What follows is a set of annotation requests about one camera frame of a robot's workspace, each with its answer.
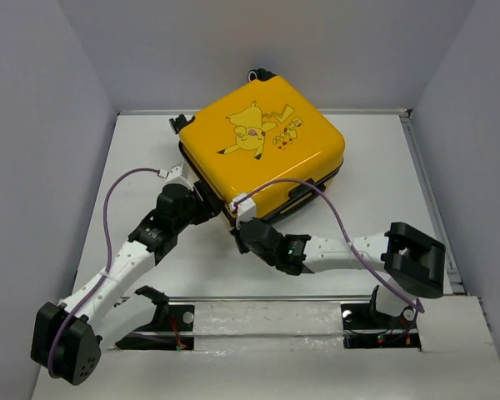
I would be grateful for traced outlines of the yellow hard-shell suitcase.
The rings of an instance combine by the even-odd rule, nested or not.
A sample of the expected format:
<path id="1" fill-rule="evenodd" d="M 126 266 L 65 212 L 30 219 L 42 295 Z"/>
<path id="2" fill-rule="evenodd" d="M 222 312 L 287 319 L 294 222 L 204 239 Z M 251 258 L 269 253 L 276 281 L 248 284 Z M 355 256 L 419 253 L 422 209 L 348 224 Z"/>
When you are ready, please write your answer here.
<path id="1" fill-rule="evenodd" d="M 323 190 L 343 165 L 345 139 L 301 93 L 267 69 L 252 69 L 247 83 L 191 118 L 169 121 L 179 148 L 199 180 L 230 204 L 246 193 L 256 215 L 279 222 L 314 199 L 303 186 Z"/>

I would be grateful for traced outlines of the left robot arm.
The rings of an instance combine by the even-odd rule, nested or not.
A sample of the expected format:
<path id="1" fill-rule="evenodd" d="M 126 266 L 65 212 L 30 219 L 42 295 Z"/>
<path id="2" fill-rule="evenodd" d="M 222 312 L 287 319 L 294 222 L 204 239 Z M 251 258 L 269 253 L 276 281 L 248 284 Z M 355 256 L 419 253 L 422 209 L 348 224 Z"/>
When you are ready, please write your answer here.
<path id="1" fill-rule="evenodd" d="M 117 300 L 141 276 L 158 265 L 177 245 L 190 225 L 216 217 L 224 202 L 196 182 L 163 186 L 151 210 L 128 235 L 118 252 L 107 253 L 107 264 L 87 284 L 59 304 L 46 302 L 37 311 L 31 359 L 52 378 L 79 385 L 97 366 L 102 345 L 102 320 Z"/>

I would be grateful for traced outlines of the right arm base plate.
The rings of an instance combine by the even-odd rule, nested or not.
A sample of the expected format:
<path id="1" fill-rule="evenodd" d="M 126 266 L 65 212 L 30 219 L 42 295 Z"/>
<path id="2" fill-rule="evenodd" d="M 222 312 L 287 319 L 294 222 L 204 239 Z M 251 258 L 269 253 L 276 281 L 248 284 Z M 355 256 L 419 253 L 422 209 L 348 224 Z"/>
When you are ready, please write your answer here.
<path id="1" fill-rule="evenodd" d="M 346 349 L 421 349 L 417 312 L 407 307 L 398 317 L 376 312 L 369 303 L 342 306 L 343 345 Z"/>

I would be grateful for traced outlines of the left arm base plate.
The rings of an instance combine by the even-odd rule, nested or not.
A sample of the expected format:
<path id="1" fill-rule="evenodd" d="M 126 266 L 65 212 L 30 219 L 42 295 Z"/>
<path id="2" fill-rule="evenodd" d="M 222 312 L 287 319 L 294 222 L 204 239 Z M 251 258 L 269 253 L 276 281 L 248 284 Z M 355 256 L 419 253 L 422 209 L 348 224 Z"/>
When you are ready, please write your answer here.
<path id="1" fill-rule="evenodd" d="M 194 319 L 194 305 L 169 304 L 156 311 L 149 324 L 136 328 L 116 342 L 115 347 L 130 351 L 192 351 Z"/>

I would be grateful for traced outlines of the aluminium table rail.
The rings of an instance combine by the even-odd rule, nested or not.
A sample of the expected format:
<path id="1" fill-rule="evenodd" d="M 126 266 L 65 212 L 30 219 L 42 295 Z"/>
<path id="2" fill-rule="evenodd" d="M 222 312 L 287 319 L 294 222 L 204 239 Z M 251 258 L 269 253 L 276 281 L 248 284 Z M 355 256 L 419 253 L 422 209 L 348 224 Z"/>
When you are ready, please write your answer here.
<path id="1" fill-rule="evenodd" d="M 452 290 L 453 295 L 464 295 L 467 296 L 468 292 L 463 284 L 461 274 L 458 270 L 458 265 L 456 264 L 451 243 L 448 238 L 447 230 L 444 226 L 442 215 L 439 211 L 438 202 L 433 191 L 433 185 L 430 182 L 427 169 L 424 165 L 423 157 L 421 155 L 415 132 L 412 123 L 412 109 L 405 109 L 400 112 L 400 120 L 402 124 L 402 130 L 404 132 L 409 151 L 412 156 L 412 161 L 417 173 L 417 178 L 419 180 L 422 194 L 427 205 L 427 211 L 430 217 L 430 221 L 433 226 L 436 238 L 446 246 L 446 256 L 445 256 L 445 270 L 447 274 L 447 280 L 449 281 L 449 286 Z"/>

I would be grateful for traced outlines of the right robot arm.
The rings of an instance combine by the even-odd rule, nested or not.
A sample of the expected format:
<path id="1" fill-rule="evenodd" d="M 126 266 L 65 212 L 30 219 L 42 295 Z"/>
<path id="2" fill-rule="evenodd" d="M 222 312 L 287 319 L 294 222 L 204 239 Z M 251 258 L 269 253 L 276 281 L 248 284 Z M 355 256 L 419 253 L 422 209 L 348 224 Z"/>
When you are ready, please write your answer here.
<path id="1" fill-rule="evenodd" d="M 422 313 L 422 298 L 444 294 L 445 246 L 405 222 L 393 222 L 384 233 L 339 240 L 282 234 L 254 218 L 231 234 L 240 253 L 253 253 L 287 275 L 368 271 L 378 285 L 367 317 L 378 327 L 387 326 L 406 308 Z"/>

